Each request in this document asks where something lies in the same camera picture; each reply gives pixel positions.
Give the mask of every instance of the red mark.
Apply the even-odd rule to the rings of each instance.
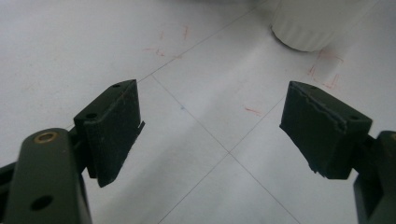
[[[155,54],[157,54],[158,56],[161,56],[161,57],[165,56],[165,55],[163,54],[163,52],[161,52],[160,49],[157,49],[157,51],[155,51]]]
[[[344,62],[344,59],[342,59],[342,58],[338,57],[336,54],[334,54],[334,53],[332,53],[332,52],[330,52],[330,51],[324,50],[324,49],[321,50],[321,51],[319,52],[319,55],[318,55],[318,57],[317,57],[317,60],[319,60],[320,58],[329,59],[329,60],[331,60],[331,59],[337,59],[337,60],[339,60],[341,63]]]
[[[247,108],[247,107],[245,107],[245,110],[248,111],[248,112],[252,112],[252,113],[254,113],[257,116],[260,116],[262,114],[262,112],[260,112],[260,111],[257,111],[257,110],[254,110],[254,109],[250,109],[250,108]]]
[[[144,49],[145,51],[154,51],[155,50],[155,54],[161,57],[164,57],[165,54],[160,50],[160,49]]]
[[[308,75],[313,77],[315,74],[315,65],[312,65],[311,69],[309,69]]]
[[[184,26],[184,40],[187,39],[187,35],[189,35],[189,26]]]
[[[338,78],[340,77],[340,74],[335,75],[335,77],[332,79],[332,83],[328,84],[328,83],[323,83],[322,85],[329,88],[330,90],[334,90],[335,87],[337,87],[337,81]]]

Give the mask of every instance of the white cup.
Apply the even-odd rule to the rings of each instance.
[[[323,49],[358,22],[377,0],[281,0],[275,36],[301,51]]]

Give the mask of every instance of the white floor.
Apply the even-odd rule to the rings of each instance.
[[[0,166],[135,78],[147,126],[113,184],[84,174],[95,224],[357,223],[356,173],[314,174],[278,125],[299,80],[372,118],[372,136],[396,130],[396,3],[313,53],[275,39],[277,3],[2,1]]]

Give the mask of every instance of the screw hole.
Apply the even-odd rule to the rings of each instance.
[[[87,119],[94,119],[94,118],[96,118],[97,116],[98,116],[97,114],[91,113],[91,114],[88,114],[87,116],[85,116],[85,118],[87,118]]]
[[[35,137],[35,142],[39,144],[48,143],[53,141],[58,134],[56,132],[42,133]]]
[[[354,120],[357,120],[357,119],[359,119],[358,117],[356,117],[356,116],[353,116],[353,115],[352,115],[352,116],[349,116],[349,118],[350,118],[350,119],[354,119]]]
[[[53,201],[52,196],[50,195],[45,195],[42,196],[38,199],[36,199],[32,204],[30,205],[30,209],[32,211],[40,211],[46,207],[48,207]]]

